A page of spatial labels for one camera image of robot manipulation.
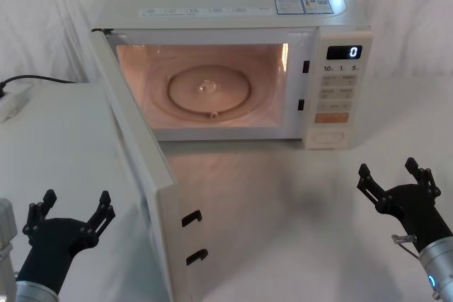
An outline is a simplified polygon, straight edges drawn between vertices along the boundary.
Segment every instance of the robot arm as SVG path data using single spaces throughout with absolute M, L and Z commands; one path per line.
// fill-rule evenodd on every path
M 5 198 L 0 199 L 0 302 L 14 301 L 16 298 L 16 279 L 9 253 L 13 246 L 11 240 L 17 235 L 13 206 Z
M 74 257 L 84 249 L 96 247 L 99 236 L 115 217 L 107 191 L 102 193 L 96 212 L 87 222 L 46 219 L 56 200 L 54 191 L 48 190 L 42 202 L 29 206 L 23 233 L 28 236 L 32 248 L 18 274 L 17 282 L 14 282 L 10 260 L 7 272 L 1 273 L 3 280 L 10 282 L 13 278 L 13 288 L 10 283 L 8 290 L 4 291 L 7 301 L 58 302 L 58 293 Z M 8 221 L 13 223 L 15 230 L 9 239 L 11 240 L 17 234 L 16 222 L 14 218 Z
M 408 158 L 406 169 L 417 184 L 399 185 L 386 191 L 373 180 L 366 164 L 362 164 L 357 188 L 380 214 L 401 222 L 408 236 L 392 238 L 397 244 L 404 241 L 414 244 L 434 290 L 433 297 L 453 301 L 453 233 L 435 208 L 440 190 L 431 170 L 419 168 L 415 159 Z

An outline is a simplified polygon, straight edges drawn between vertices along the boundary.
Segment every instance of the microwave oven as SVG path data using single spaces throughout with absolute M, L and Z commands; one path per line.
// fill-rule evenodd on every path
M 196 301 L 187 267 L 209 250 L 158 141 L 345 148 L 372 38 L 354 0 L 105 2 L 91 45 L 172 301 Z

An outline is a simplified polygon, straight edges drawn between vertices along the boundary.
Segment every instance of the microwave button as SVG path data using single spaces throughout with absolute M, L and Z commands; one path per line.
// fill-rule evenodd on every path
M 339 76 L 337 80 L 338 86 L 355 86 L 357 84 L 357 74 Z
M 318 112 L 345 112 L 351 109 L 350 100 L 320 101 L 317 106 Z
M 338 83 L 338 76 L 323 76 L 321 79 L 321 86 L 336 86 Z
M 338 124 L 347 123 L 349 120 L 348 112 L 339 113 L 316 113 L 314 122 L 317 124 Z
M 345 134 L 342 132 L 318 132 L 312 139 L 316 144 L 336 144 L 344 140 Z
M 354 97 L 354 88 L 322 88 L 319 99 L 351 99 Z

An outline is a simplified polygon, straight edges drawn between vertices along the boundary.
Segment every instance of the microwave door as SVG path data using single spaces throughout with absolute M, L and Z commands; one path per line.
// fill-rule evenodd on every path
M 160 264 L 163 277 L 161 281 L 166 286 L 170 301 L 189 301 L 190 294 L 185 279 L 186 258 L 181 236 L 179 187 L 102 32 L 91 33 L 91 46 L 102 76 L 101 83 L 115 116 L 119 141 L 130 173 L 147 201 L 149 237 Z

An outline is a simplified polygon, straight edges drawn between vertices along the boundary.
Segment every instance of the digital display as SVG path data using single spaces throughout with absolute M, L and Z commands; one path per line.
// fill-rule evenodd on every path
M 362 54 L 362 45 L 329 46 L 327 59 L 359 59 Z

